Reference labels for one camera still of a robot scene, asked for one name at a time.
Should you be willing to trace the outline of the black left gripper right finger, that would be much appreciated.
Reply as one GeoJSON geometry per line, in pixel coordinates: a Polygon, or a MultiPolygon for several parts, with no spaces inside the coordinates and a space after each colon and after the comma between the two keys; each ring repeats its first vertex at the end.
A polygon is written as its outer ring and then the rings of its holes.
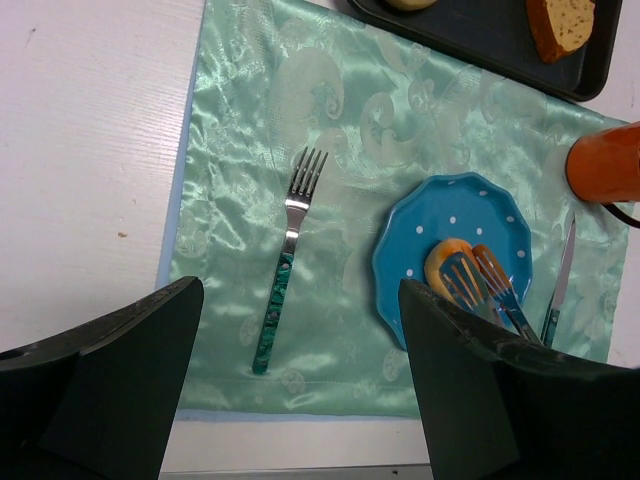
{"type": "Polygon", "coordinates": [[[531,343],[403,280],[399,305],[437,479],[635,479],[639,373],[531,343]]]}

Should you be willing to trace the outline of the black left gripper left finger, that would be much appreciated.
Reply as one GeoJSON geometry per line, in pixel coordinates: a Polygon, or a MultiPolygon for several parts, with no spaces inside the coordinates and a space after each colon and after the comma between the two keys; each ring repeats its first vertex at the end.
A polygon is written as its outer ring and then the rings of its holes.
{"type": "Polygon", "coordinates": [[[203,301],[183,277],[2,352],[2,478],[158,478],[203,301]]]}

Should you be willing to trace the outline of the metal serving tongs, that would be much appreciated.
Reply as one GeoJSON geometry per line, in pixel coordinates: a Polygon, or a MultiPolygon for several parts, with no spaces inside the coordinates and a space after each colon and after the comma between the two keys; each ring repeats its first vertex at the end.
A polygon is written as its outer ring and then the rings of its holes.
{"type": "Polygon", "coordinates": [[[542,342],[526,319],[516,292],[494,253],[483,244],[449,256],[440,266],[439,275],[449,294],[468,312],[491,320],[500,307],[517,333],[530,342],[542,342]]]}

